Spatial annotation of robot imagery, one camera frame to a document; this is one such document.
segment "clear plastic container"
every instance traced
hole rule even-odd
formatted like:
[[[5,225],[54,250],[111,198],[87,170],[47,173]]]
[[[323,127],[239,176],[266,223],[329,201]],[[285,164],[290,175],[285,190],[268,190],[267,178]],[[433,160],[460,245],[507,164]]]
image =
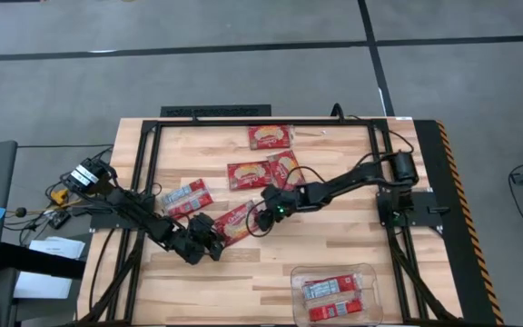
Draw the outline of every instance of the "clear plastic container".
[[[316,292],[309,294],[308,285],[316,281],[352,275],[356,287],[345,292]],[[323,266],[323,267],[296,267],[291,271],[291,298],[295,323],[300,327],[306,326],[348,326],[348,325],[377,325],[382,322],[382,306],[380,304],[377,274],[372,266],[366,263]],[[361,310],[339,315],[325,320],[313,321],[310,310],[328,304],[339,305],[353,299],[360,300]]]

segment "wooden table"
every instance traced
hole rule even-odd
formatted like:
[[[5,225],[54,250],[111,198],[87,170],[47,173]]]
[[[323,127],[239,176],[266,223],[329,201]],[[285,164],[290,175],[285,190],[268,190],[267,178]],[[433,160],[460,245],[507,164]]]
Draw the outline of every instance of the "wooden table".
[[[111,166],[118,172],[120,184],[124,186],[131,182],[142,120],[122,119],[116,135]],[[391,130],[415,146],[414,159],[420,177],[417,188],[429,187],[413,121],[390,118],[388,124]],[[259,161],[280,151],[250,150],[243,126],[166,127],[162,133],[155,181],[163,186],[163,193],[167,193],[203,178],[215,203],[202,211],[212,218],[251,199],[261,199],[261,189],[230,192],[226,164]],[[409,149],[398,137],[392,135],[391,140],[395,151]],[[379,141],[380,149],[383,149],[382,141]],[[149,140],[143,179],[151,144]],[[370,144],[366,128],[360,126],[296,126],[292,149],[301,165],[314,168],[328,180],[347,172],[370,152]],[[309,182],[316,180],[311,173],[304,172],[304,176]],[[299,265],[353,263],[368,263],[374,267],[379,281],[383,321],[400,322],[390,250],[375,204],[376,191],[374,186],[363,187],[336,198],[319,212],[294,214],[276,224],[267,237],[247,237],[227,248],[218,263],[203,258],[199,264],[191,266],[177,254],[166,253],[152,242],[145,241],[133,323],[293,323],[291,270]],[[422,279],[450,312],[461,316],[443,240],[427,227],[411,230]],[[113,279],[120,233],[114,233],[100,262],[94,302]],[[107,231],[96,231],[92,240],[78,298],[80,317],[88,312],[94,267],[107,234]],[[417,316],[414,294],[406,275],[405,281],[411,314]],[[123,316],[127,287],[125,281],[117,318]]]

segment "black floor stripe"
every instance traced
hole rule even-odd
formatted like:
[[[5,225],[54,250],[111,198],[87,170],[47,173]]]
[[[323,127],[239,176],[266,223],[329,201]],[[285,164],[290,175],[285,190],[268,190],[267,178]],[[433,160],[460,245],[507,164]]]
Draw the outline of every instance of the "black floor stripe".
[[[481,36],[481,37],[446,37],[410,40],[379,40],[377,46],[410,46],[410,45],[481,45],[495,43],[523,42],[523,35],[518,36]]]
[[[42,53],[42,54],[0,54],[0,61],[105,58],[105,57],[146,56],[146,55],[216,54],[216,53],[271,51],[271,50],[337,49],[337,48],[349,48],[349,47],[359,47],[359,46],[367,46],[367,42],[366,41],[319,41],[319,42],[270,43],[270,44],[253,44],[253,45],[185,46],[185,47],[172,47],[172,48],[81,51],[81,52]]]
[[[380,61],[379,49],[374,38],[374,32],[372,30],[372,22],[370,21],[369,9],[365,0],[357,0],[360,8],[360,16],[362,17],[362,24],[364,25],[364,32],[367,35],[367,44],[370,51],[370,60],[372,60],[372,66],[374,68],[374,75],[377,79],[377,85],[379,86],[380,96],[383,102],[383,110],[385,115],[394,116],[395,110],[392,107],[390,101],[389,87],[387,85],[387,79],[385,78],[385,72],[382,69],[382,62]]]

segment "snack package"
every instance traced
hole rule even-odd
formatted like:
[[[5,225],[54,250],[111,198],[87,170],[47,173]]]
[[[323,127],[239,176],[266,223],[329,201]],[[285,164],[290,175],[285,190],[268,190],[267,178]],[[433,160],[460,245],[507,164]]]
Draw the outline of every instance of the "snack package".
[[[249,235],[245,227],[245,217],[250,213],[250,230],[253,233],[259,229],[255,220],[258,216],[257,208],[253,208],[253,201],[248,201],[215,220],[215,229],[225,237],[225,246],[230,246]]]
[[[332,295],[338,292],[356,291],[358,284],[354,275],[343,275],[304,283],[302,291],[306,300]]]
[[[362,304],[358,298],[354,298],[311,308],[308,310],[308,314],[312,322],[317,322],[359,311],[362,311]]]
[[[291,145],[291,127],[288,125],[249,126],[250,149],[289,148]]]
[[[298,161],[296,160],[296,156],[292,150],[270,155],[268,161],[270,162],[273,184],[280,188],[282,188],[286,183],[286,178],[288,177],[290,170],[298,167]],[[306,179],[304,179],[301,170],[297,169],[295,172],[291,173],[290,178],[288,178],[287,184],[283,189],[291,191],[294,188],[294,185],[300,183],[306,183]]]
[[[209,189],[203,179],[198,179],[162,197],[164,209],[175,219],[183,218],[180,213],[192,213],[213,203]]]
[[[230,190],[267,186],[271,183],[270,163],[229,163],[227,176]]]

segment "orange warning stripe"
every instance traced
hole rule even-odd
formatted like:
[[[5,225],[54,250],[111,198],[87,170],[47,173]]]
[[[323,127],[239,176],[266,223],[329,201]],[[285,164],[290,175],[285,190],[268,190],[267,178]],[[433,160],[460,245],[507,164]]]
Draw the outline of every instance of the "orange warning stripe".
[[[504,318],[501,314],[501,311],[499,310],[498,299],[496,298],[491,279],[489,278],[486,260],[483,257],[483,252],[479,248],[478,234],[476,233],[476,229],[473,225],[473,220],[471,219],[471,212],[469,210],[468,200],[466,199],[465,193],[463,192],[463,184],[459,179],[458,168],[455,164],[455,158],[453,157],[453,153],[451,152],[451,146],[449,146],[449,138],[447,137],[447,132],[445,131],[445,125],[443,125],[442,122],[437,121],[437,126],[439,128],[441,140],[443,141],[443,146],[445,147],[445,153],[447,155],[447,161],[449,162],[449,169],[451,170],[453,183],[455,184],[455,188],[459,196],[461,211],[463,212],[465,222],[468,225],[469,237],[471,243],[473,244],[473,250],[478,259],[479,269],[481,271],[481,276],[483,277],[484,284],[486,286],[486,291],[488,292],[489,301],[491,302],[491,309],[494,312],[494,315],[496,316],[496,324],[502,325],[504,324]]]

